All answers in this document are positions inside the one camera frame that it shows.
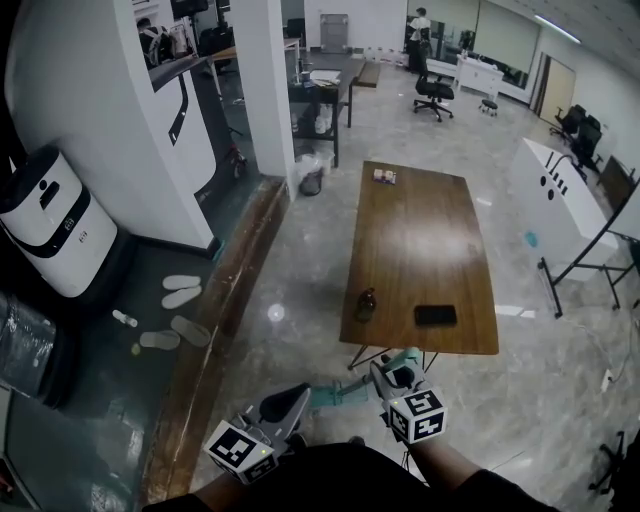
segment trash bin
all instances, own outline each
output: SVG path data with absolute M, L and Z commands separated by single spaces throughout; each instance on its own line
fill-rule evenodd
M 71 381 L 75 344 L 46 316 L 0 292 L 0 379 L 55 408 Z

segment white cabinet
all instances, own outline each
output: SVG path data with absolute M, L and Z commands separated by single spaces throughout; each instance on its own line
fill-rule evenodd
M 460 92 L 463 85 L 484 92 L 496 101 L 504 73 L 479 60 L 462 58 L 458 55 L 458 67 L 453 86 Z

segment cable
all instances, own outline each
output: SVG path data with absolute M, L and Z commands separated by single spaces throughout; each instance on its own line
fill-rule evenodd
M 598 335 L 596 333 L 594 333 L 592 330 L 590 330 L 587 326 L 579 324 L 577 322 L 573 322 L 565 317 L 563 317 L 563 320 L 571 325 L 573 325 L 574 327 L 577 327 L 579 329 L 582 329 L 583 331 L 585 331 L 588 336 L 589 336 L 589 340 L 593 343 L 593 345 L 595 345 L 595 347 L 600 350 L 600 352 L 602 352 L 602 354 L 604 355 L 604 357 L 607 360 L 607 363 L 609 365 L 609 368 L 611 369 L 612 373 L 613 373 L 613 363 L 611 361 L 611 357 L 609 357 L 609 353 L 602 348 L 602 345 L 600 343 L 600 338 L 598 337 Z M 614 379 L 614 378 L 609 378 L 609 382 L 611 384 L 615 384 L 616 382 L 618 382 L 620 380 L 620 378 L 622 377 L 622 374 L 624 373 L 624 370 L 627 366 L 627 362 L 629 361 L 629 358 L 631 357 L 631 354 L 633 352 L 633 331 L 636 330 L 636 320 L 634 319 L 633 315 L 631 315 L 631 326 L 629 328 L 629 349 L 627 350 L 627 355 L 624 357 L 624 361 L 622 362 L 622 366 L 620 367 L 620 371 L 618 372 L 618 376 Z
M 633 329 L 634 329 L 635 325 L 631 325 L 631 329 L 629 331 L 629 350 L 627 351 L 627 355 L 624 357 L 624 361 L 622 361 L 622 368 L 620 368 L 620 373 L 618 374 L 618 376 L 614 379 L 614 378 L 610 378 L 609 381 L 611 382 L 611 384 L 615 384 L 616 382 L 618 382 L 620 380 L 620 377 L 622 377 L 622 374 L 624 373 L 624 369 L 627 366 L 627 361 L 629 360 L 629 357 L 631 356 L 631 349 L 633 348 L 633 343 L 632 343 L 632 339 L 633 339 Z

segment slipper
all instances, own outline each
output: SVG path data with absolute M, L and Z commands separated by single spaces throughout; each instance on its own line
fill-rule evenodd
M 198 276 L 167 276 L 162 280 L 162 287 L 165 290 L 182 290 L 183 288 L 193 288 L 200 284 Z
M 206 347 L 211 341 L 211 333 L 207 329 L 183 316 L 174 316 L 171 328 L 196 347 Z
M 180 345 L 180 335 L 173 331 L 143 332 L 140 336 L 140 346 L 145 348 L 175 350 L 178 345 Z
M 195 299 L 202 293 L 202 286 L 195 288 L 183 288 L 177 292 L 170 293 L 162 299 L 162 307 L 164 309 L 176 309 L 186 304 L 191 299 Z

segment tiled floor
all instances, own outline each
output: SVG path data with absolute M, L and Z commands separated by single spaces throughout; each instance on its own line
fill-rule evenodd
M 618 430 L 635 435 L 639 426 L 640 350 L 629 310 L 638 276 L 633 272 L 621 284 L 618 312 L 611 310 L 604 276 L 562 284 L 565 317 L 555 320 L 524 240 L 528 226 L 508 169 L 521 137 L 556 147 L 558 141 L 525 106 L 502 97 L 497 118 L 480 113 L 480 97 L 465 91 L 451 103 L 455 119 L 437 123 L 429 112 L 414 114 L 414 82 L 387 67 L 377 89 L 357 89 L 353 127 L 341 130 L 341 166 L 325 178 L 320 195 L 291 205 L 245 312 L 210 427 L 266 386 L 361 375 L 363 367 L 347 371 L 357 347 L 340 343 L 338 334 L 362 161 L 447 172 L 465 177 L 475 199 L 495 303 L 535 316 L 498 315 L 497 356 L 438 357 L 428 377 L 448 401 L 445 436 L 542 501 L 564 510 L 606 510 L 607 498 L 595 499 L 587 485 L 604 468 L 598 445 L 614 442 Z M 616 259 L 626 258 L 621 249 Z M 284 307 L 281 321 L 269 320 L 273 304 Z M 602 394 L 604 371 L 620 372 L 630 335 L 633 352 L 624 372 Z M 379 413 L 370 393 L 366 403 L 311 411 L 303 430 L 315 444 L 360 435 L 399 463 L 402 449 Z M 193 487 L 216 474 L 202 454 Z

